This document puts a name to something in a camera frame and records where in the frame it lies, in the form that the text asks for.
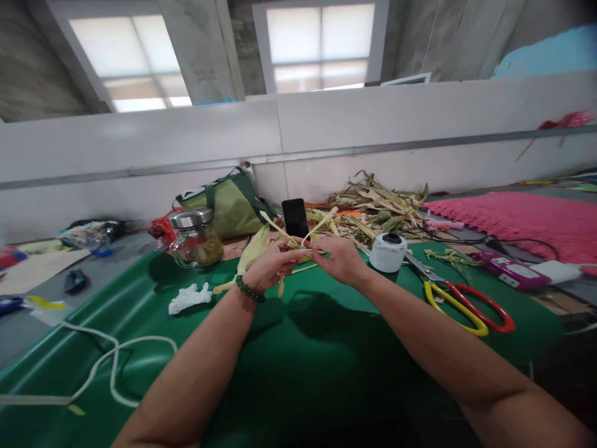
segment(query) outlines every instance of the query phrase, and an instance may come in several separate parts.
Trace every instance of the glass jar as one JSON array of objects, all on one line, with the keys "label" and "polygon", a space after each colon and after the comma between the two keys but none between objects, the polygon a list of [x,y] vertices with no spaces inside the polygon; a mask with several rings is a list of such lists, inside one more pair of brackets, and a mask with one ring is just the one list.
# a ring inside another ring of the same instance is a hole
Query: glass jar
[{"label": "glass jar", "polygon": [[168,217],[178,235],[170,251],[181,268],[202,270],[219,263],[224,246],[213,228],[213,211],[207,207],[173,213]]}]

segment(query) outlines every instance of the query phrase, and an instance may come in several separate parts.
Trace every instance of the scissor blade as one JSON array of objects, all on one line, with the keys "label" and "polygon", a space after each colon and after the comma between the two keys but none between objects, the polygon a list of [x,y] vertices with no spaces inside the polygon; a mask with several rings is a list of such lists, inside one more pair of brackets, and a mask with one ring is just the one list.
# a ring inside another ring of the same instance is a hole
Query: scissor blade
[{"label": "scissor blade", "polygon": [[440,276],[437,276],[436,274],[434,274],[433,272],[431,272],[431,269],[426,268],[425,266],[423,266],[423,263],[421,263],[419,260],[417,260],[415,257],[413,257],[408,252],[406,252],[405,256],[406,256],[406,259],[409,260],[410,263],[415,268],[417,268],[417,270],[419,271],[419,273],[421,275],[427,277],[427,279],[430,282],[443,281],[443,278],[441,278]]}]

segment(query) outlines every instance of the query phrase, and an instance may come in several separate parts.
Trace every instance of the scissor handle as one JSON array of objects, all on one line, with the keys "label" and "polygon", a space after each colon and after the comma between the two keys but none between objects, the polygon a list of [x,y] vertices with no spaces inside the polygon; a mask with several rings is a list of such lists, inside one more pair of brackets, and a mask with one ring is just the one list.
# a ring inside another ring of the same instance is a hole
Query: scissor handle
[{"label": "scissor handle", "polygon": [[435,308],[437,311],[441,312],[442,314],[447,315],[443,311],[443,309],[440,308],[440,306],[437,304],[437,302],[433,298],[432,290],[437,292],[445,300],[447,300],[449,303],[451,303],[453,306],[455,306],[462,314],[467,316],[467,318],[469,318],[469,320],[472,323],[474,323],[474,326],[476,328],[474,329],[471,327],[467,327],[466,325],[463,325],[460,322],[458,322],[458,325],[460,325],[465,330],[470,331],[472,334],[474,334],[475,336],[478,336],[478,337],[484,337],[489,334],[489,329],[487,328],[487,325],[485,325],[481,319],[479,319],[477,316],[475,316],[475,314],[472,313],[472,311],[470,311],[462,303],[458,302],[454,297],[449,295],[447,292],[442,291],[436,284],[431,284],[426,280],[423,282],[423,284],[425,286],[425,297],[427,298],[427,302],[429,302],[429,304],[433,308]]},{"label": "scissor handle", "polygon": [[[462,303],[464,303],[467,306],[467,308],[469,308],[469,310],[475,313],[479,317],[479,319],[481,319],[485,324],[493,328],[495,331],[503,334],[509,334],[515,331],[516,324],[514,323],[514,319],[510,317],[510,315],[500,304],[494,302],[482,292],[479,292],[475,288],[472,288],[462,283],[456,283],[456,285],[453,285],[451,282],[445,281],[445,285],[450,288],[450,290],[456,295],[456,297],[459,298],[462,301]],[[502,320],[504,321],[504,325],[498,325],[491,319],[489,319],[489,317],[484,315],[476,306],[474,306],[471,303],[470,300],[468,300],[465,297],[464,294],[462,294],[462,291],[465,291],[468,294],[471,294],[472,296],[476,296],[477,298],[481,299],[482,301],[486,302],[489,306],[491,306],[502,318]]]}]

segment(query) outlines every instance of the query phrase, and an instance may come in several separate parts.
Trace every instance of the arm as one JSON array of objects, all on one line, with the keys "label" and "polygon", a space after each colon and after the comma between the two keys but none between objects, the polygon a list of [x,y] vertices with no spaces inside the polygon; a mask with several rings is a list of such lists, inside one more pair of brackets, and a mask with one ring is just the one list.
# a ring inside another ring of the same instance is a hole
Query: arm
[{"label": "arm", "polygon": [[[259,294],[290,275],[305,250],[270,245],[243,276]],[[257,304],[234,286],[189,336],[149,388],[113,448],[186,447],[198,442],[222,399]]]},{"label": "arm", "polygon": [[309,256],[380,311],[414,360],[459,403],[488,447],[580,447],[594,435],[542,388],[449,317],[369,269],[354,245],[326,236]]}]

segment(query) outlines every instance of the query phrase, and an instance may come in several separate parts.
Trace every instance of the white cord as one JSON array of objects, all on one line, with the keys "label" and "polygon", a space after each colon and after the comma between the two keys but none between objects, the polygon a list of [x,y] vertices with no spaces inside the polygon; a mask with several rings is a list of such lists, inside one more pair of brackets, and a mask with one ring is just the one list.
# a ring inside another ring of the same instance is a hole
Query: white cord
[{"label": "white cord", "polygon": [[433,37],[433,30],[435,30],[435,21],[437,20],[437,13],[440,10],[440,5],[442,0],[437,0],[437,9],[435,10],[435,17],[433,18],[433,25],[431,26],[431,33],[429,33],[429,40],[427,41],[427,50],[425,50],[425,57],[423,58],[423,63],[421,64],[421,70],[419,73],[423,73],[423,67],[425,66],[425,61],[427,61],[427,54],[429,53],[429,45],[431,45],[431,38]]},{"label": "white cord", "polygon": [[83,333],[91,333],[91,334],[95,334],[97,336],[101,336],[105,339],[108,339],[110,342],[112,342],[114,344],[114,348],[112,350],[110,350],[109,352],[105,353],[102,357],[100,357],[95,362],[93,367],[91,367],[89,376],[87,377],[87,380],[83,383],[83,386],[81,386],[79,388],[79,390],[77,392],[75,392],[72,396],[68,397],[68,396],[50,396],[50,395],[1,395],[0,394],[0,405],[19,404],[19,405],[25,405],[25,406],[32,406],[32,405],[40,405],[40,404],[49,404],[49,405],[55,405],[55,406],[68,406],[69,404],[74,402],[74,400],[79,398],[83,392],[85,392],[87,387],[89,387],[89,385],[93,381],[93,378],[95,377],[100,365],[113,354],[114,361],[112,362],[112,372],[110,374],[110,393],[112,394],[112,397],[117,402],[119,402],[125,406],[130,406],[131,408],[136,408],[139,405],[138,402],[132,401],[132,400],[129,400],[129,399],[123,397],[116,390],[116,371],[118,369],[118,353],[119,353],[120,349],[124,348],[124,347],[128,347],[129,345],[132,345],[137,342],[143,342],[146,340],[159,340],[159,341],[168,342],[174,349],[174,353],[176,353],[176,351],[178,350],[176,343],[172,339],[163,337],[163,336],[143,336],[140,338],[132,339],[132,340],[124,342],[124,343],[119,343],[118,339],[116,339],[108,334],[102,333],[101,331],[98,331],[98,330],[93,330],[93,329],[89,329],[86,327],[79,327],[77,325],[69,324],[68,322],[65,322],[64,320],[61,321],[60,324],[70,330],[80,331]]},{"label": "white cord", "polygon": [[572,335],[575,335],[575,334],[584,333],[584,332],[587,332],[587,331],[594,330],[595,328],[597,328],[597,322],[595,322],[594,324],[591,324],[591,325],[587,325],[586,327],[581,328],[580,330],[575,330],[573,332],[564,333],[564,336],[572,336]]}]

